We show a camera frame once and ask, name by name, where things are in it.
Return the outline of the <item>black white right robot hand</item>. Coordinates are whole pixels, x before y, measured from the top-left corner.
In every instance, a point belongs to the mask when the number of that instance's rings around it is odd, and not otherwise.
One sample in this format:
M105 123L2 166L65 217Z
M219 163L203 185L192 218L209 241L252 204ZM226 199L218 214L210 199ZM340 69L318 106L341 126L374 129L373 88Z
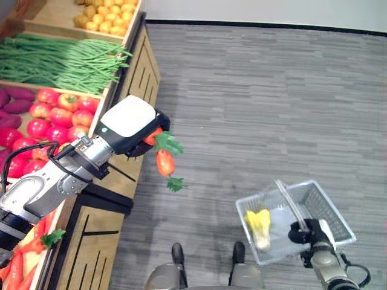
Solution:
M319 220L304 219L304 222L308 228L308 231L301 230L298 222L294 222L290 225L288 238L292 242L299 244L309 243L312 247L319 242L325 242L329 245L332 245L328 236L321 228Z

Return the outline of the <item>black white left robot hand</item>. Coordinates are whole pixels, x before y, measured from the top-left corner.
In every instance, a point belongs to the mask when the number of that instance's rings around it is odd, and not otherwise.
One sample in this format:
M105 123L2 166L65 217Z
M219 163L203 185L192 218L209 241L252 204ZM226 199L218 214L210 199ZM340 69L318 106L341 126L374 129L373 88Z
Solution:
M146 101L129 95L104 113L94 133L104 139L116 155L138 157L153 148L144 142L156 129L170 129L171 121Z

